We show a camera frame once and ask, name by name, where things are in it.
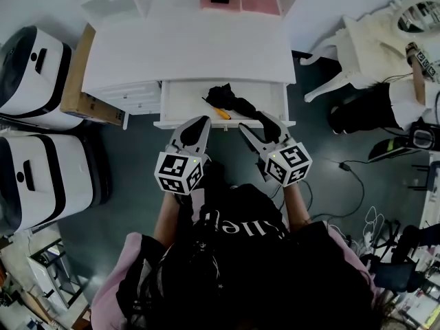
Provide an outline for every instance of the dark gray floor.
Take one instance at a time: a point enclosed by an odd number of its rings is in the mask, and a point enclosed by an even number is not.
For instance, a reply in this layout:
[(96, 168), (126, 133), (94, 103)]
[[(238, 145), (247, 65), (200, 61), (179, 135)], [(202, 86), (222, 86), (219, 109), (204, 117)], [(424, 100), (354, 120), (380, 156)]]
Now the dark gray floor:
[[(332, 78), (339, 71), (338, 66), (322, 60), (301, 67), (298, 60), (294, 60), (298, 84), (288, 87), (288, 96), (290, 118), (297, 121), (297, 125), (291, 128), (291, 134), (298, 142), (303, 142), (313, 158), (307, 177), (313, 190), (310, 213), (344, 215), (358, 205), (361, 187), (352, 174), (341, 170), (331, 160), (365, 161), (373, 145), (390, 138), (390, 135), (380, 129), (334, 135), (327, 124), (327, 113), (331, 106), (347, 96), (350, 86), (322, 95), (312, 103), (305, 103), (304, 94)], [(172, 133), (156, 129), (153, 126), (155, 120), (158, 120), (157, 115), (132, 116), (127, 131), (115, 126), (102, 128), (113, 178), (112, 198), (103, 206), (58, 222), (74, 270), (90, 280), (85, 288), (89, 302), (116, 264), (125, 236), (133, 231), (143, 234), (153, 232), (162, 202), (162, 193), (153, 171), (157, 155)], [(276, 184), (264, 183), (254, 165), (256, 157), (249, 151), (238, 130), (212, 130), (208, 153), (212, 159), (225, 165), (227, 179), (231, 183), (253, 183), (263, 192), (274, 192)], [(334, 219), (332, 223), (340, 226), (345, 234), (359, 239), (365, 214), (370, 206), (375, 206), (377, 212), (387, 219), (399, 219), (404, 225), (418, 225), (425, 193), (406, 187), (425, 179), (425, 174), (412, 169), (411, 164), (427, 162), (427, 153), (417, 153), (368, 165), (350, 164), (364, 182), (364, 203), (352, 217)], [(308, 201), (310, 194), (306, 185), (300, 184), (300, 187)], [(282, 200), (279, 192), (276, 204), (280, 206)]]

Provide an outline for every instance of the person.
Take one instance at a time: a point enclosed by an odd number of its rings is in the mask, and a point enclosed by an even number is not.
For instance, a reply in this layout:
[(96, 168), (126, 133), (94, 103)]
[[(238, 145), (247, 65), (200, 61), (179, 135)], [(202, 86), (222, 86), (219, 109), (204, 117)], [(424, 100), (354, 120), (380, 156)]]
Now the person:
[(127, 237), (93, 300), (93, 329), (380, 329), (370, 274), (311, 222), (298, 184), (283, 189), (286, 225), (253, 185), (210, 182), (165, 193), (153, 237)]
[(355, 100), (332, 108), (329, 125), (335, 134), (384, 127), (407, 131), (422, 115), (428, 116), (429, 122), (435, 121), (432, 112), (440, 85), (424, 79), (413, 48), (407, 49), (407, 55), (412, 79), (390, 78), (390, 82), (377, 83), (361, 91)]

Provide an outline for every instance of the white wall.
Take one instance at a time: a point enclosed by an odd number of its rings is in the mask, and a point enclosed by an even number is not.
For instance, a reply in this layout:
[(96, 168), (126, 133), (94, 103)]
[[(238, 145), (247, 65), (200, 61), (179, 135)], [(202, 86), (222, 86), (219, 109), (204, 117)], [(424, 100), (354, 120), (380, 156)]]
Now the white wall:
[(75, 47), (86, 22), (71, 0), (0, 0), (0, 43), (30, 24)]
[(390, 0), (296, 0), (285, 17), (292, 50), (310, 52), (341, 28), (343, 15), (360, 18), (386, 7)]

